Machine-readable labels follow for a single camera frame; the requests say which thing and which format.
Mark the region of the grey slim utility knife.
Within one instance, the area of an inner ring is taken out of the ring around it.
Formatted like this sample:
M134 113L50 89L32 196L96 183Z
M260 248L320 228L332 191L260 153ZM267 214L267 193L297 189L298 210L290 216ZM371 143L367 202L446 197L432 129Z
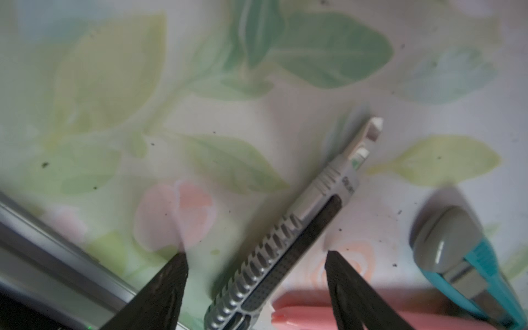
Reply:
M284 278L359 187L358 170L383 130L369 118L262 238L208 308L205 329L250 329Z

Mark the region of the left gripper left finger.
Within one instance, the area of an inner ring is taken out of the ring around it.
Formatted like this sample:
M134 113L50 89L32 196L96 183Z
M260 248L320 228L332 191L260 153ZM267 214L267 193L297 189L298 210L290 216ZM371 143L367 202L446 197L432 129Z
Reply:
M175 329L187 278L186 254L178 253L101 329Z

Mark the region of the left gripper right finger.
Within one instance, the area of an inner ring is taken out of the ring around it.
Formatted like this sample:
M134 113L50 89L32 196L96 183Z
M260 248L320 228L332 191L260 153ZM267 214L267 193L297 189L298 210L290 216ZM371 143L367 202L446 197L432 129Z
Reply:
M339 329L413 330L339 252L329 251L324 265Z

